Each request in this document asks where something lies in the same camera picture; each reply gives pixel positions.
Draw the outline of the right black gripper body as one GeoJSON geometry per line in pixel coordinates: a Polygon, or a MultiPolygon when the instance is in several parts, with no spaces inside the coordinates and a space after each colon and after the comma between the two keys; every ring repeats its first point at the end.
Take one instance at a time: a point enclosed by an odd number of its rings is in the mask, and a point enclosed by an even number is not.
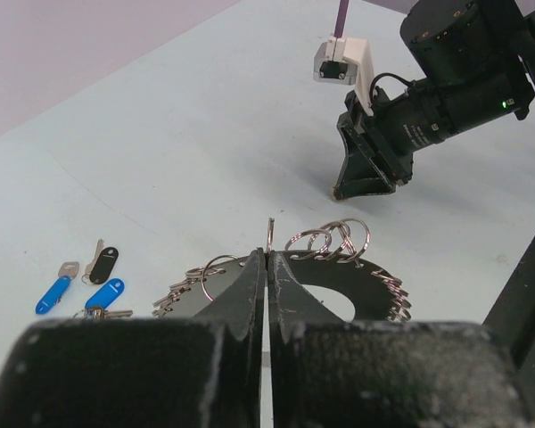
{"type": "Polygon", "coordinates": [[[351,127],[363,135],[378,151],[380,168],[397,187],[411,180],[415,152],[510,113],[525,119],[534,96],[525,77],[516,81],[497,74],[447,87],[436,87],[424,78],[409,82],[393,100],[379,87],[373,116],[365,113],[354,92],[348,93],[337,128],[351,127]]]}

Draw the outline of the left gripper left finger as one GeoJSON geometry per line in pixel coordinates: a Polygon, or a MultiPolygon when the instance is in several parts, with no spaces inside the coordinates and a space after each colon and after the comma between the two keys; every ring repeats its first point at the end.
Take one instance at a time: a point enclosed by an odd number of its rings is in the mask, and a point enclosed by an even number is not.
{"type": "Polygon", "coordinates": [[[0,427],[257,427],[261,250],[189,318],[56,318],[13,344],[0,427]]]}

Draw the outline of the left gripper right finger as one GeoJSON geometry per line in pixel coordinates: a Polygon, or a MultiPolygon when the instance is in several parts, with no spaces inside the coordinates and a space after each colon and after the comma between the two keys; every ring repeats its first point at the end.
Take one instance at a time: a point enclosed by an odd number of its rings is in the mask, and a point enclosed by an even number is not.
{"type": "Polygon", "coordinates": [[[488,329],[346,323],[276,252],[268,275],[277,427],[532,427],[514,365],[488,329]]]}

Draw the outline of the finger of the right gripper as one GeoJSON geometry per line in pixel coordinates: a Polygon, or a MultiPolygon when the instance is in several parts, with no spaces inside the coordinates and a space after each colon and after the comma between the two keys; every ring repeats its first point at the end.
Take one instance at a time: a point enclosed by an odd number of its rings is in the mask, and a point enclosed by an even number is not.
{"type": "Polygon", "coordinates": [[[332,190],[335,200],[395,192],[395,184],[380,168],[378,151],[351,127],[338,128],[345,157],[332,190]]]}

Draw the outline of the metal disc with keyrings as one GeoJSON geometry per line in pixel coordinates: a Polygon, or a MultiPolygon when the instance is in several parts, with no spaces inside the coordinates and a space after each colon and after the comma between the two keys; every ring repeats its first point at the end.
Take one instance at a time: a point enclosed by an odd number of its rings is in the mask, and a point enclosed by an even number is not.
{"type": "MultiPolygon", "coordinates": [[[[358,218],[330,221],[290,238],[282,255],[297,282],[308,292],[325,289],[350,302],[354,319],[408,322],[411,303],[402,281],[363,259],[371,235],[358,218]]],[[[155,301],[152,315],[190,317],[208,306],[242,273],[245,256],[219,255],[185,272],[168,293],[155,301]]]]}

